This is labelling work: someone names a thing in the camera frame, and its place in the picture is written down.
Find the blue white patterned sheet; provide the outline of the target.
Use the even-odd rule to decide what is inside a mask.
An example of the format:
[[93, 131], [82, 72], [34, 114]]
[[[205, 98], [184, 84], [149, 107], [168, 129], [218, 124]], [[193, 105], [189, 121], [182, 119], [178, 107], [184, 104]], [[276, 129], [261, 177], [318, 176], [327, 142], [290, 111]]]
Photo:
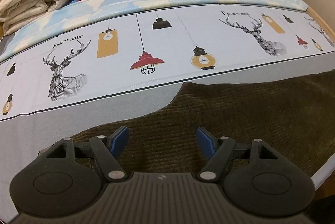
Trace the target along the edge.
[[303, 0], [82, 0], [34, 20], [17, 31], [1, 52], [1, 61], [50, 38], [99, 21], [147, 10], [197, 4], [250, 4], [304, 12]]

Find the dark olive corduroy pants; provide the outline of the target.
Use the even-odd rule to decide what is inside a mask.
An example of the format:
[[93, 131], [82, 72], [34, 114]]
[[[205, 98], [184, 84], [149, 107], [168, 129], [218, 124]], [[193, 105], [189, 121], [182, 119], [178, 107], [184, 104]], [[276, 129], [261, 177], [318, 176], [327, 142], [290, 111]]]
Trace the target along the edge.
[[128, 172], [198, 172], [206, 163], [196, 143], [203, 127], [239, 143], [260, 138], [311, 176], [334, 155], [334, 71], [264, 83], [185, 83], [166, 107], [90, 128], [74, 141], [121, 126], [129, 142], [118, 161]]

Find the grey printed bed sheet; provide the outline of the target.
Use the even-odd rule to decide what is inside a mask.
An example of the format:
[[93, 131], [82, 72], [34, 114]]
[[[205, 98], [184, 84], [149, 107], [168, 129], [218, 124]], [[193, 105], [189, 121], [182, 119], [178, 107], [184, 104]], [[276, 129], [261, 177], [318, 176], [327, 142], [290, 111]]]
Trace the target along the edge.
[[12, 178], [61, 138], [166, 106], [184, 82], [275, 81], [334, 68], [316, 18], [246, 5], [128, 14], [1, 55], [1, 219]]

